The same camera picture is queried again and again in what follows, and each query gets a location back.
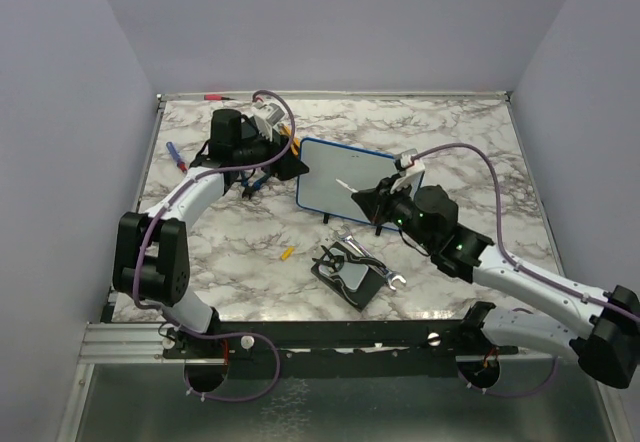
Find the yellow capped white marker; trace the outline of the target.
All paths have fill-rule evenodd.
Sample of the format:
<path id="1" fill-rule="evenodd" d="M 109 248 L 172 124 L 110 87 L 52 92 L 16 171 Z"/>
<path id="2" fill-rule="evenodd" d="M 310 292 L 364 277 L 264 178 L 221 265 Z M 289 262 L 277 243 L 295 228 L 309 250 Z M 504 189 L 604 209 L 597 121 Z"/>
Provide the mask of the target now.
<path id="1" fill-rule="evenodd" d="M 346 182 L 342 181 L 341 179 L 336 178 L 335 181 L 343 188 L 345 188 L 346 190 L 348 190 L 350 193 L 357 193 L 358 190 L 351 187 L 349 184 L 347 184 Z"/>

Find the blue framed whiteboard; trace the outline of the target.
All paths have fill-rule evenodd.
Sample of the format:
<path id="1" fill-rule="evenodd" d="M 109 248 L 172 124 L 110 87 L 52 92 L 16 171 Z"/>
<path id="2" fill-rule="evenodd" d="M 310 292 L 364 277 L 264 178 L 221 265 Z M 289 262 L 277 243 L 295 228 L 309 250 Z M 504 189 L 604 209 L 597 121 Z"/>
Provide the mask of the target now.
<path id="1" fill-rule="evenodd" d="M 416 212 L 415 217 L 406 225 L 372 225 L 351 199 L 352 193 L 335 181 L 336 178 L 341 179 L 358 191 L 376 188 L 383 178 L 398 176 L 394 164 L 396 155 L 305 138 L 300 145 L 300 160 L 309 167 L 309 172 L 297 179 L 296 203 L 303 209 L 324 216 L 364 223 L 380 229 L 403 230 L 409 234 L 423 229 L 426 227 L 427 217 L 415 196 L 424 174 L 411 185 L 410 196 Z"/>

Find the yellow marker cap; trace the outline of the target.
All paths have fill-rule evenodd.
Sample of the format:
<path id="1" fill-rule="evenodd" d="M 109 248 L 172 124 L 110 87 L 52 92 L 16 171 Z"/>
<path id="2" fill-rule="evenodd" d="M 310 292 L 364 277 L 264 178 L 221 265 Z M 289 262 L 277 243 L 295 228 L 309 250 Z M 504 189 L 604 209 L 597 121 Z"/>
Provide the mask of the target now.
<path id="1" fill-rule="evenodd" d="M 287 260 L 287 259 L 292 255 L 292 253 L 294 252 L 294 250 L 295 250 L 295 248 L 294 248 L 293 246 L 288 247 L 288 248 L 287 248 L 287 249 L 286 249 L 286 250 L 281 254 L 280 260 L 281 260 L 281 261 L 285 261 L 285 260 Z"/>

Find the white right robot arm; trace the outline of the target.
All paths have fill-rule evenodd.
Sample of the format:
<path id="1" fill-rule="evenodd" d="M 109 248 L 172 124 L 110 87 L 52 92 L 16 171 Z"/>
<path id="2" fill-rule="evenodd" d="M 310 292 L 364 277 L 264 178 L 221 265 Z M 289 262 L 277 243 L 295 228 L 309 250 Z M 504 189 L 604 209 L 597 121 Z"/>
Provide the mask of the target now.
<path id="1" fill-rule="evenodd" d="M 567 357 L 596 381 L 626 389 L 639 363 L 639 298 L 544 271 L 458 221 L 458 206 L 439 186 L 394 190 L 394 178 L 352 193 L 366 219 L 394 224 L 447 276 L 504 293 L 536 309 L 534 315 L 492 307 L 459 329 L 461 345 L 518 346 Z"/>

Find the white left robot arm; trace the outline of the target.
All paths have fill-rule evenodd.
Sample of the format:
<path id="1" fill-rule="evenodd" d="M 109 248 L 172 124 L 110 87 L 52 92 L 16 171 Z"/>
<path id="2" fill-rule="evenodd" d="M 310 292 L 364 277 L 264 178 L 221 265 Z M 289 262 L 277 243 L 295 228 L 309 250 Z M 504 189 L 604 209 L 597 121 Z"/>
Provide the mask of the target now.
<path id="1" fill-rule="evenodd" d="M 112 285 L 137 308 L 156 310 L 186 332 L 186 344 L 206 357 L 220 347 L 217 311 L 189 287 L 188 232 L 243 176 L 262 171 L 288 181 L 308 173 L 293 152 L 292 132 L 279 124 L 291 112 L 262 99 L 246 115 L 217 109 L 210 135 L 182 181 L 143 213 L 127 212 L 118 225 Z"/>

